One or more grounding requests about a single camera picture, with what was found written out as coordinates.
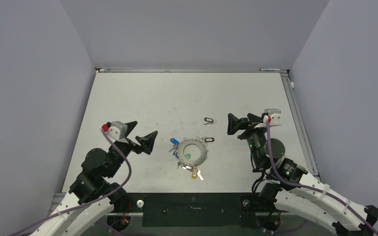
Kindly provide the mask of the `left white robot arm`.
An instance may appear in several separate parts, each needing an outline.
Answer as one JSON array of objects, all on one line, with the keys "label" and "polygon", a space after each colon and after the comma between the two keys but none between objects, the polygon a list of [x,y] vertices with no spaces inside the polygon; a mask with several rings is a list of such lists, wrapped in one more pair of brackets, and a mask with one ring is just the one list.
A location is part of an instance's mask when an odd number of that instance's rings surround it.
[{"label": "left white robot arm", "polygon": [[103,215],[125,209],[124,185],[132,173],[127,157],[131,152],[150,155],[158,135],[153,131],[137,136],[133,142],[128,135],[137,124],[137,121],[113,121],[102,125],[100,130],[110,143],[109,149],[93,148],[86,154],[82,171],[60,204],[32,235],[80,236]]}]

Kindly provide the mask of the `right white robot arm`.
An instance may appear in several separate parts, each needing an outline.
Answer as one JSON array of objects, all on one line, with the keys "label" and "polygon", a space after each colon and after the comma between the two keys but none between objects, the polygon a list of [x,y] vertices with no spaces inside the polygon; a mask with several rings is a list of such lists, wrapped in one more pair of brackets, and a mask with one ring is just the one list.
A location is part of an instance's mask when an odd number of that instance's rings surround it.
[{"label": "right white robot arm", "polygon": [[252,171],[260,177],[253,183],[259,206],[271,212],[289,212],[318,224],[336,236],[377,236],[378,208],[361,205],[342,196],[305,167],[289,159],[284,144],[271,137],[281,124],[281,112],[266,109],[262,115],[245,118],[228,114],[228,135],[245,140]]}]

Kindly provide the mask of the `round steel key organizer disc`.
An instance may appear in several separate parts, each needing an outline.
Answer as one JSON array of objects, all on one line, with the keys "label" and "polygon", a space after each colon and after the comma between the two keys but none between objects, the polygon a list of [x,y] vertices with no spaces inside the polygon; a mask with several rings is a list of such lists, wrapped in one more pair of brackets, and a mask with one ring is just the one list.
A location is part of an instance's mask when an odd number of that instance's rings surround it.
[{"label": "round steel key organizer disc", "polygon": [[[204,137],[196,138],[183,138],[180,141],[178,147],[174,147],[174,151],[177,152],[179,158],[178,166],[184,169],[192,170],[199,167],[208,158],[207,143],[204,141]],[[186,159],[185,155],[191,154],[190,159]]]}]

